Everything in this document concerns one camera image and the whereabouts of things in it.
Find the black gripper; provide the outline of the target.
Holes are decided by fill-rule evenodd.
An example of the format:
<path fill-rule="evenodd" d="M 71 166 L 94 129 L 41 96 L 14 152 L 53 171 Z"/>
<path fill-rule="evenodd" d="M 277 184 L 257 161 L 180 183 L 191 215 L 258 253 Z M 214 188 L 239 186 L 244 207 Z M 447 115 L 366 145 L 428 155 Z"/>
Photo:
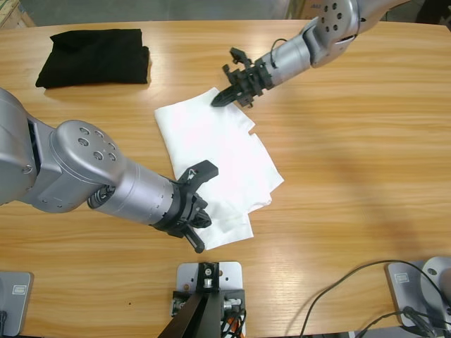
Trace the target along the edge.
<path fill-rule="evenodd" d="M 186 238 L 194 251 L 201 253 L 205 250 L 205 244 L 195 229 L 204 229 L 211 225 L 211 219 L 205 211 L 206 202 L 197 193 L 202 183 L 172 182 L 172 184 L 172 204 L 153 227 L 170 236 Z"/>
<path fill-rule="evenodd" d="M 255 96 L 261 96 L 264 89 L 273 87 L 265 63 L 245 66 L 244 70 L 236 69 L 233 72 L 230 71 L 229 65 L 224 65 L 223 72 L 230 86 L 213 98 L 211 102 L 213 107 L 224 107 L 236 101 L 243 107 L 251 108 Z"/>

